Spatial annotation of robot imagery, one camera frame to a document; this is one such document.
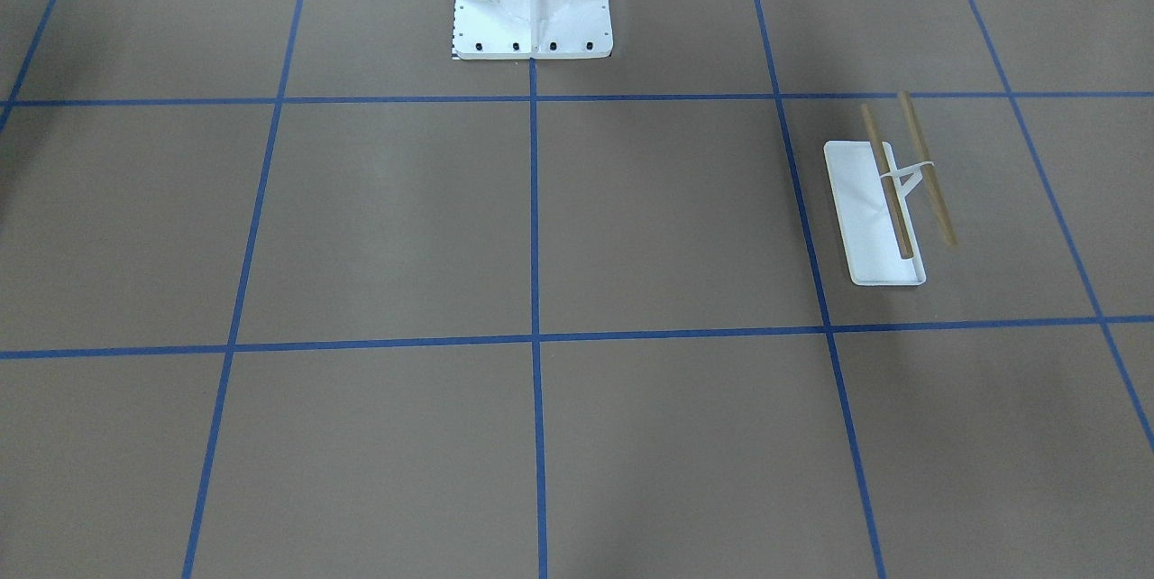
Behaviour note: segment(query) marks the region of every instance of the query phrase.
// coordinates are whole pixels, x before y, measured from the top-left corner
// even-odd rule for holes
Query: wooden stick
[[[906,114],[906,126],[909,128],[909,136],[914,140],[914,150],[917,152],[920,163],[929,163],[930,149],[926,144],[926,135],[922,131],[922,123],[917,120],[917,112],[914,110],[914,99],[907,91],[898,95],[901,101],[901,110]],[[922,179],[926,180],[926,188],[930,193],[930,204],[934,206],[934,216],[938,220],[938,228],[947,246],[958,245],[958,233],[953,230],[953,221],[950,220],[950,212],[945,209],[945,197],[942,196],[942,186],[937,180],[937,168],[922,167]]]
[[[882,191],[885,193],[885,205],[890,209],[893,236],[898,238],[898,251],[902,258],[914,258],[914,246],[909,241],[906,220],[901,216],[901,204],[898,202],[898,185],[894,183],[893,176],[886,175],[890,173],[890,163],[885,159],[885,146],[882,146],[882,133],[877,130],[877,121],[867,103],[862,104],[862,119],[865,120],[865,131],[869,133],[869,143],[874,148],[874,164],[877,164],[877,175],[883,175]]]

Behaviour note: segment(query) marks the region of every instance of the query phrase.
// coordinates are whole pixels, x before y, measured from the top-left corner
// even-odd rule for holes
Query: gray floor
[[[0,0],[0,577],[1149,577],[1149,0],[612,8]]]

